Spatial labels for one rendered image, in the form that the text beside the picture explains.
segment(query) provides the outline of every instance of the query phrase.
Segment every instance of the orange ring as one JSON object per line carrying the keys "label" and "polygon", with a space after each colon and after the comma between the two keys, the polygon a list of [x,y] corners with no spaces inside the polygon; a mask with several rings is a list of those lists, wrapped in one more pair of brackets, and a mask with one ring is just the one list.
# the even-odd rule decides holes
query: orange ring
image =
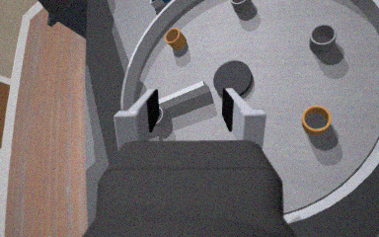
{"label": "orange ring", "polygon": [[178,28],[171,28],[165,34],[165,42],[170,45],[174,50],[180,50],[187,44],[187,39]]}
{"label": "orange ring", "polygon": [[[327,124],[321,128],[310,127],[306,123],[306,116],[308,116],[312,113],[316,113],[316,114],[320,114],[320,115],[324,116],[324,118],[327,120]],[[330,127],[331,120],[332,120],[332,117],[331,117],[329,110],[327,110],[326,108],[324,108],[322,106],[312,106],[312,107],[306,109],[302,115],[303,128],[305,129],[306,132],[313,134],[313,135],[323,133],[325,130],[327,130]]]}

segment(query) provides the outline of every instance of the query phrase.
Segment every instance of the beige wall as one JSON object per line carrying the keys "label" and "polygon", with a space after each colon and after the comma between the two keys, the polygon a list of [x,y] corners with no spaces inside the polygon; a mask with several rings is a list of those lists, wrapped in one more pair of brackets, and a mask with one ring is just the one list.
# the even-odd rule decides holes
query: beige wall
{"label": "beige wall", "polygon": [[11,77],[23,15],[37,0],[0,1],[0,75]]}

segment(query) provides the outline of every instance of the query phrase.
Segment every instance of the black disc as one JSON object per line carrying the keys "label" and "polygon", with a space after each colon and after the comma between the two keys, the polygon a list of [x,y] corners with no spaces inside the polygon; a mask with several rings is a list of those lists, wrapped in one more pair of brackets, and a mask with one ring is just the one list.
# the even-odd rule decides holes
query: black disc
{"label": "black disc", "polygon": [[220,97],[223,89],[233,88],[242,96],[250,88],[253,74],[247,64],[241,61],[229,61],[221,65],[214,74],[214,88]]}

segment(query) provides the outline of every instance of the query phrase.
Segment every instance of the black object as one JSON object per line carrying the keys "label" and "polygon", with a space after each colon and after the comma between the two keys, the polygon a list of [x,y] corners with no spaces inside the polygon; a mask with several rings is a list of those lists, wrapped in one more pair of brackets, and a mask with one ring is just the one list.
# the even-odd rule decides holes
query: black object
{"label": "black object", "polygon": [[159,91],[155,90],[153,95],[147,100],[147,116],[149,119],[149,131],[152,132],[157,119],[159,118]]}
{"label": "black object", "polygon": [[223,89],[233,88],[239,95],[245,94],[253,81],[253,74],[247,64],[229,61],[221,65],[214,74],[213,84],[220,97]]}
{"label": "black object", "polygon": [[47,20],[49,26],[52,27],[59,22],[81,37],[86,37],[87,0],[38,1],[49,13]]}
{"label": "black object", "polygon": [[343,60],[343,55],[336,44],[336,32],[330,26],[319,26],[311,35],[310,48],[325,64],[335,65]]}
{"label": "black object", "polygon": [[84,236],[294,236],[282,184],[250,141],[124,144]]}
{"label": "black object", "polygon": [[258,11],[252,0],[232,0],[233,9],[242,21],[253,19]]}
{"label": "black object", "polygon": [[233,99],[226,89],[223,89],[222,116],[229,131],[232,131],[233,123]]}

